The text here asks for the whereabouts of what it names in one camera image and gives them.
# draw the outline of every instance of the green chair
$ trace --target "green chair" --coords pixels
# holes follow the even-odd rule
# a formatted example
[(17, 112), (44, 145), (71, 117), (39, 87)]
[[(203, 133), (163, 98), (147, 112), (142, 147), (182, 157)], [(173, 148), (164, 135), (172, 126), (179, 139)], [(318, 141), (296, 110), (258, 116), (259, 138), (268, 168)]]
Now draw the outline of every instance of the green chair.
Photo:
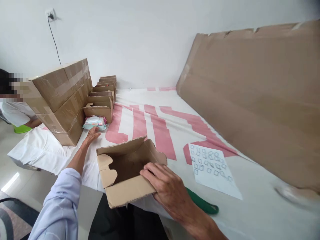
[(25, 133), (25, 132), (29, 132), (32, 128), (27, 127), (26, 125), (21, 125), (20, 127), (16, 127), (15, 125), (13, 126), (13, 130), (15, 133)]

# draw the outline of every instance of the hand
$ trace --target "hand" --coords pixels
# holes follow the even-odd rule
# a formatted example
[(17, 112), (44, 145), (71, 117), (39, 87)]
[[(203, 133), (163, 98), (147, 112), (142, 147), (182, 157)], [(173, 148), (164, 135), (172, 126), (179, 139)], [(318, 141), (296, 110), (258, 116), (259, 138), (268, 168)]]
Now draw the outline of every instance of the hand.
[(98, 131), (98, 127), (91, 128), (88, 132), (85, 142), (87, 142), (90, 145), (95, 139), (97, 139), (101, 135), (101, 133), (99, 133)]
[(140, 174), (150, 181), (157, 193), (154, 198), (164, 207), (176, 221), (190, 223), (198, 207), (191, 200), (181, 178), (167, 166), (158, 163), (148, 163)]

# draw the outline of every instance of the tiled floor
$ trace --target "tiled floor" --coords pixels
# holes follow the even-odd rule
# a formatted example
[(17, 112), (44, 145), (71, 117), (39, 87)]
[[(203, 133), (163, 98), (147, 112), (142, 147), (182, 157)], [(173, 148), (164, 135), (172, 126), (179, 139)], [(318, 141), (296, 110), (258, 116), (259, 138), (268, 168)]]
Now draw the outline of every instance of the tiled floor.
[[(24, 137), (15, 134), (11, 125), (0, 119), (0, 189), (16, 174), (19, 177), (8, 188), (6, 193), (20, 199), (30, 207), (41, 211), (42, 203), (57, 179), (47, 171), (31, 171), (22, 169), (13, 163), (7, 153)], [(102, 193), (81, 186), (78, 208), (79, 239), (88, 239), (93, 217), (99, 205)]]

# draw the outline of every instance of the white shirt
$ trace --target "white shirt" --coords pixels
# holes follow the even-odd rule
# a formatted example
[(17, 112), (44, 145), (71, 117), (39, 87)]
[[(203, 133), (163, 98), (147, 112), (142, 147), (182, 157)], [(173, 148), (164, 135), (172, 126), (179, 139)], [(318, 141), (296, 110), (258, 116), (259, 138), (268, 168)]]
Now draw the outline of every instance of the white shirt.
[(37, 119), (34, 111), (24, 102), (2, 102), (0, 108), (4, 117), (16, 127)]

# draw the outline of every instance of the white sleeve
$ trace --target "white sleeve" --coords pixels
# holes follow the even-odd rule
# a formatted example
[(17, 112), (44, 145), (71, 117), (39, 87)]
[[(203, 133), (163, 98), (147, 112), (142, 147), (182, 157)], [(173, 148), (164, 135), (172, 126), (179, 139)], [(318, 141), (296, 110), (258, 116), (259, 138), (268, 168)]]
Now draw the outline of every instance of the white sleeve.
[(30, 121), (26, 114), (5, 103), (2, 104), (2, 114), (16, 127), (20, 127)]

